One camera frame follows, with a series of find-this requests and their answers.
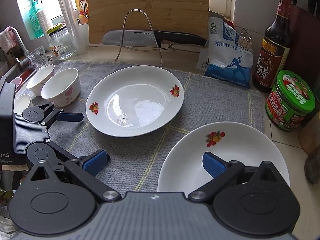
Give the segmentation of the small white bowl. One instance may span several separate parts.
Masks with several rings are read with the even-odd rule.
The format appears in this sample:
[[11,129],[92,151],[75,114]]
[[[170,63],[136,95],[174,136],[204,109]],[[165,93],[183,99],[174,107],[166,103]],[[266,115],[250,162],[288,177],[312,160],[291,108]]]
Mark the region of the small white bowl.
[[14,101],[14,113],[16,114],[22,114],[23,111],[29,107],[33,107],[29,94],[23,94]]

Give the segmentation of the white floral bowl large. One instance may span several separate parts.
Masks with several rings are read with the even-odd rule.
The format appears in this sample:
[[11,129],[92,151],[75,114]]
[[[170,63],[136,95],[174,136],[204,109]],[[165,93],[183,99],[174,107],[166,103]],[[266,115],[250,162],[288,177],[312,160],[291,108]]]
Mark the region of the white floral bowl large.
[[41,97],[53,102],[56,107],[65,107],[78,97],[80,90],[79,71],[68,68],[58,72],[45,83]]

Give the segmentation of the white floral plate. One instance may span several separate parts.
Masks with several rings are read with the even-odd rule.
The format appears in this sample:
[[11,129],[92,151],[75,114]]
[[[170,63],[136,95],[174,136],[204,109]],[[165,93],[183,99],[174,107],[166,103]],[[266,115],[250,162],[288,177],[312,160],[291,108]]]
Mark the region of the white floral plate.
[[161,67],[132,66],[102,79],[86,100],[86,115],[99,132],[135,137],[155,131],[180,111],[184,89]]
[[238,160],[246,166],[271,161],[290,181],[287,165],[276,145],[259,130],[237,122],[216,122],[185,135],[169,152],[158,179],[159,192],[188,195],[212,179],[202,157],[211,152],[225,161]]

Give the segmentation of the steel kitchen knife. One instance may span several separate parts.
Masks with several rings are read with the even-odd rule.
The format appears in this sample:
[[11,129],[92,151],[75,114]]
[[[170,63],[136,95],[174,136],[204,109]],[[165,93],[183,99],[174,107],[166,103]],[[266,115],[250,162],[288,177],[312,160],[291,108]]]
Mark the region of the steel kitchen knife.
[[[161,46],[163,41],[168,41],[170,44],[188,44],[204,47],[207,43],[205,38],[194,34],[172,32],[172,31],[159,31],[154,30],[156,40]],[[156,47],[151,36],[138,37],[135,30],[126,30],[124,36],[123,46],[128,47]]]

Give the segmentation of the clear drinking glass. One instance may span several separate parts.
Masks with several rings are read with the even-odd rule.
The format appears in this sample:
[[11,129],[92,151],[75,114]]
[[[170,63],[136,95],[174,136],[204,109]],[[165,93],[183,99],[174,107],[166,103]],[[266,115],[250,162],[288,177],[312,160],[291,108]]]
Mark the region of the clear drinking glass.
[[35,67],[36,70],[40,70],[43,67],[49,65],[49,61],[47,59],[46,51],[43,46],[38,47],[33,50],[29,55],[28,59],[30,63]]

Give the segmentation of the chrome sink faucet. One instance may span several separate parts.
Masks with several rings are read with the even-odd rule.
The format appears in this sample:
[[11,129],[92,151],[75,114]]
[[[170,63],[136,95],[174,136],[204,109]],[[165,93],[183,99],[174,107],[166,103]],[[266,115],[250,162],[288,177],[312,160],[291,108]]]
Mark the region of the chrome sink faucet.
[[14,38],[16,40],[17,45],[14,48],[10,49],[7,53],[3,51],[3,55],[6,58],[8,65],[12,67],[17,62],[26,59],[29,55],[29,50],[24,45],[17,29],[11,27],[10,31],[14,33]]

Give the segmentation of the glass jar yellow lid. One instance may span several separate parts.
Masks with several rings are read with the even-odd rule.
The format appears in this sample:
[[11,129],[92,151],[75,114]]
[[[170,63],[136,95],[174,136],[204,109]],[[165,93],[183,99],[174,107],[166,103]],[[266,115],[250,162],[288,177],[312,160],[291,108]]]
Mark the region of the glass jar yellow lid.
[[47,29],[47,34],[49,35],[49,47],[57,60],[65,60],[75,54],[65,23],[58,23]]

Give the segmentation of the pink dish cloth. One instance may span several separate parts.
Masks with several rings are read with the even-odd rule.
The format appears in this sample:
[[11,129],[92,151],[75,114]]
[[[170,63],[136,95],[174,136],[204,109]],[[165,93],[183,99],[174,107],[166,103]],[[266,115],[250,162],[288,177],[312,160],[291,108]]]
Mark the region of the pink dish cloth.
[[17,45],[14,33],[10,30],[11,27],[7,27],[0,34],[0,46],[5,53]]

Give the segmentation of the plastic wrap roll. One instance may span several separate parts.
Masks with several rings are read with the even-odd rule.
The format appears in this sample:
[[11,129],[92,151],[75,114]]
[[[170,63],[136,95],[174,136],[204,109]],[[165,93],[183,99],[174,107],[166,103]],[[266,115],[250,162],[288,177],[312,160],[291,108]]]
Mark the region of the plastic wrap roll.
[[76,54],[81,55],[86,51],[86,47],[79,32],[79,25],[72,5],[72,0],[58,0],[58,2],[75,52]]

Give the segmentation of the green soap dispenser bottle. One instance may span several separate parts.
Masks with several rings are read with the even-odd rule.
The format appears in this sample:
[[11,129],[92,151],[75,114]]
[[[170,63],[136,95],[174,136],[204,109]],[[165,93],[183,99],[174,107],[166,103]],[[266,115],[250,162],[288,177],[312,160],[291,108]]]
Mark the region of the green soap dispenser bottle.
[[36,0],[29,1],[31,1],[31,8],[29,9],[28,16],[30,18],[35,37],[38,38],[43,36],[43,31],[37,18],[37,13],[43,9],[43,5],[39,4]]

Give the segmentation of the green lidded sauce jar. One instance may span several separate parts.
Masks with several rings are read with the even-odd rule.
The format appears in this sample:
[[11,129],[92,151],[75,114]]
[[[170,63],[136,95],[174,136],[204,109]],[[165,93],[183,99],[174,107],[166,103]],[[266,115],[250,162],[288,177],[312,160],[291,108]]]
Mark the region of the green lidded sauce jar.
[[268,95],[265,109],[278,128],[292,131],[315,106],[314,94],[307,83],[294,72],[281,70]]

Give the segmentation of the dark vinegar bottle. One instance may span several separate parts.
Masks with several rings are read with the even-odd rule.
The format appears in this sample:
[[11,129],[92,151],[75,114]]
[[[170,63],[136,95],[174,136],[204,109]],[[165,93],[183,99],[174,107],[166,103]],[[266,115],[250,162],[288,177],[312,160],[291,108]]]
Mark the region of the dark vinegar bottle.
[[292,0],[278,0],[274,22],[266,28],[252,82],[268,93],[283,69],[290,51],[290,5]]

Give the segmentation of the blue white salt bag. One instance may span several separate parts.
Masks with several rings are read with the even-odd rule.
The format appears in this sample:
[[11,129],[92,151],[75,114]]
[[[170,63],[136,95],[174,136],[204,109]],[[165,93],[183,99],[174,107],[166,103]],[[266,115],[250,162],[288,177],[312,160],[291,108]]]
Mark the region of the blue white salt bag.
[[253,53],[236,30],[220,17],[210,17],[208,41],[201,49],[196,69],[205,76],[249,88]]

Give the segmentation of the binder clip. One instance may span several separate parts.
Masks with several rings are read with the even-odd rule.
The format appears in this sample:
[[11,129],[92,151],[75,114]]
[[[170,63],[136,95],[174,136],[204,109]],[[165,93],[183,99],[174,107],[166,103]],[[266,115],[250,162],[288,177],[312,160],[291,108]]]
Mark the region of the binder clip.
[[247,32],[246,29],[242,28],[240,36],[239,36],[239,44],[247,49],[251,49],[252,42],[251,42],[252,36]]

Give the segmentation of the bamboo cutting board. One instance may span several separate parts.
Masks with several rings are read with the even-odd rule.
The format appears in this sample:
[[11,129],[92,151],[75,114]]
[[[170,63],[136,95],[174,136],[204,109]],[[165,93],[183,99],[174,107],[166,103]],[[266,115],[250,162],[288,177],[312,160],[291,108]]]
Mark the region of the bamboo cutting board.
[[208,36],[209,0],[89,0],[88,11],[90,44],[122,27]]

